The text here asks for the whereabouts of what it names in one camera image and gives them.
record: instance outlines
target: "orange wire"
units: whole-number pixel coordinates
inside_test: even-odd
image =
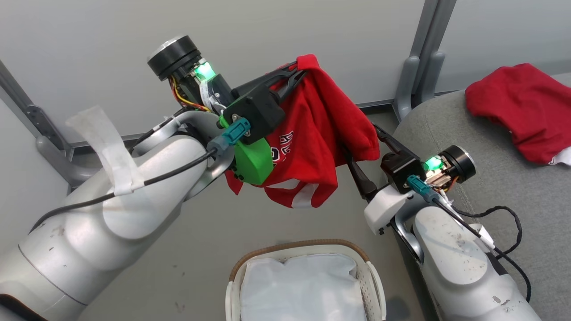
[[[208,112],[208,113],[211,113],[211,111],[210,111],[210,109],[208,109],[208,107],[199,105],[199,104],[197,104],[197,103],[190,102],[190,101],[188,101],[188,100],[182,98],[182,97],[180,96],[180,94],[178,93],[178,90],[176,89],[176,80],[175,80],[175,78],[174,78],[173,76],[171,76],[170,81],[171,81],[171,84],[172,84],[172,89],[174,90],[174,93],[175,93],[175,99],[178,97],[178,98],[177,98],[178,101],[182,101],[183,103],[185,103],[185,104],[187,104],[187,105],[190,105],[190,106],[192,106],[192,107],[201,109],[201,110],[206,111],[206,112]]]

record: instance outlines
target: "gray cushion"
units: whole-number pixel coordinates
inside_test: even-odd
[[[395,138],[422,159],[452,144],[471,154],[477,174],[451,191],[455,205],[472,213],[496,205],[511,207],[521,219],[524,234],[510,257],[532,282],[531,305],[543,320],[571,319],[571,168],[525,160],[505,128],[470,115],[463,91],[415,108],[399,125]],[[517,229],[506,211],[495,212],[481,223],[498,248],[507,249],[515,242]],[[500,262],[525,296],[518,272],[505,260]]]

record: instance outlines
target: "white cloth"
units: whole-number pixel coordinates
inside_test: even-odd
[[[562,150],[559,154],[553,157],[553,160],[549,163],[550,165],[555,165],[558,163],[564,163],[571,166],[571,147],[567,147]]]
[[[366,321],[355,274],[355,261],[343,254],[250,261],[240,291],[242,321]]]

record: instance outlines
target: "metal frame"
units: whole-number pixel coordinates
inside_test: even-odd
[[[39,153],[71,188],[79,186],[99,170],[71,163],[73,155],[71,145],[53,126],[46,113],[32,102],[2,61],[0,61],[0,87],[0,98],[36,137],[36,148]]]
[[[456,0],[425,0],[411,54],[403,64],[393,109],[399,122],[435,96],[445,54],[438,51]]]

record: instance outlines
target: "red shirt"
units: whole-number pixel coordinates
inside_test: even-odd
[[[466,107],[511,131],[530,162],[551,163],[571,146],[571,88],[528,63],[501,67],[471,84]]]
[[[298,57],[297,69],[307,74],[281,105],[284,122],[266,137],[275,167],[260,187],[284,206],[319,207],[337,189],[335,167],[346,163],[341,145],[356,161],[372,161],[379,158],[379,142],[371,122],[314,55]],[[238,195],[243,183],[231,171],[226,179]]]

